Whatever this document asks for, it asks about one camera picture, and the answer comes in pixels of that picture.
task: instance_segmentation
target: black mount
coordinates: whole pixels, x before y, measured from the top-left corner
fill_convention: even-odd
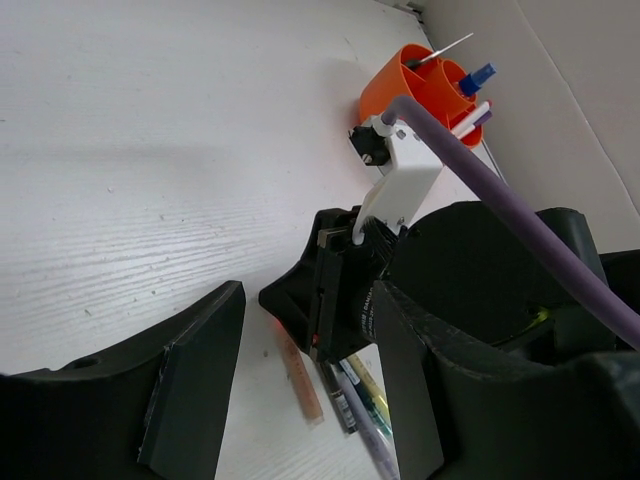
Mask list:
[[[214,478],[242,324],[242,284],[58,371],[0,375],[7,479]]]

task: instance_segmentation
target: blue pen cap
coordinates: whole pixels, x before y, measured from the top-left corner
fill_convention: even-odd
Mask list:
[[[482,88],[484,82],[486,82],[494,73],[496,69],[490,63],[487,63],[484,67],[475,72],[468,74],[462,80],[458,82],[460,91],[467,97],[470,97],[478,90]]]

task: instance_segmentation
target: white stick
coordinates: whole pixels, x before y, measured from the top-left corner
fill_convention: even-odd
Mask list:
[[[473,110],[469,115],[464,117],[458,125],[451,129],[451,133],[453,133],[456,138],[462,138],[461,135],[467,131],[469,127],[473,127],[473,124],[485,113],[487,113],[491,109],[491,104],[489,102],[482,102],[475,110]]]

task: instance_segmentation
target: yellow highlighter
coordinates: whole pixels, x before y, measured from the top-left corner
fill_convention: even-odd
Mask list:
[[[380,412],[380,415],[382,415],[384,421],[387,423],[387,425],[391,425],[387,396],[384,394],[382,389],[378,387],[378,384],[369,373],[369,370],[367,370],[367,367],[364,366],[364,363],[362,363],[362,360],[360,360],[360,357],[358,357],[358,355],[356,355],[355,353],[353,355],[349,355],[347,357],[347,361],[356,371],[356,374],[360,377],[360,380],[369,392],[369,395],[371,395],[371,399]]]

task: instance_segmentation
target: purple pen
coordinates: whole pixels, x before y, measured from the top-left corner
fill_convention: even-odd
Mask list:
[[[378,472],[384,480],[400,480],[400,473],[396,467],[391,452],[384,444],[382,438],[378,435],[376,426],[367,413],[367,409],[360,400],[360,397],[356,393],[351,381],[347,376],[340,372],[338,373],[338,383],[342,388],[342,392],[347,397],[347,402],[351,407],[351,412],[356,419],[358,429],[362,434],[362,439],[369,449],[369,453],[373,457],[373,461],[376,464]]]

